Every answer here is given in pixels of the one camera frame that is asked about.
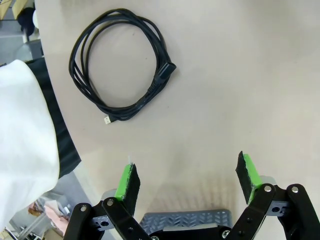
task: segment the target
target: beige table surface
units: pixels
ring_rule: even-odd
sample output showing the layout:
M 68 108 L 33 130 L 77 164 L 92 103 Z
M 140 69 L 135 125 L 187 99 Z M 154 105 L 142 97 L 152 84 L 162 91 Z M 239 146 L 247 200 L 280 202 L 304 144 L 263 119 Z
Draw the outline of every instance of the beige table surface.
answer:
M 177 65 L 170 82 L 127 122 L 105 115 L 75 87 L 71 50 L 107 10 L 128 8 L 161 30 Z M 279 186 L 305 186 L 320 214 L 320 1 L 38 0 L 44 55 L 57 101 L 92 188 L 116 188 L 128 156 L 141 179 L 136 215 L 227 208 L 245 200 L 241 150 Z M 155 56 L 130 25 L 99 37 L 90 75 L 102 98 L 126 106 L 145 93 Z M 257 239 L 284 239 L 267 218 Z

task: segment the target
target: white shirt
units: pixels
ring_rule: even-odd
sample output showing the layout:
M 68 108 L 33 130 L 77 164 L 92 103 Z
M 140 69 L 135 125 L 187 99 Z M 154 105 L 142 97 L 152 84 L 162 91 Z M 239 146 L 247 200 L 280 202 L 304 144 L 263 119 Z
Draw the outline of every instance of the white shirt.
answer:
M 0 230 L 59 178 L 57 138 L 38 81 L 15 60 L 0 67 Z

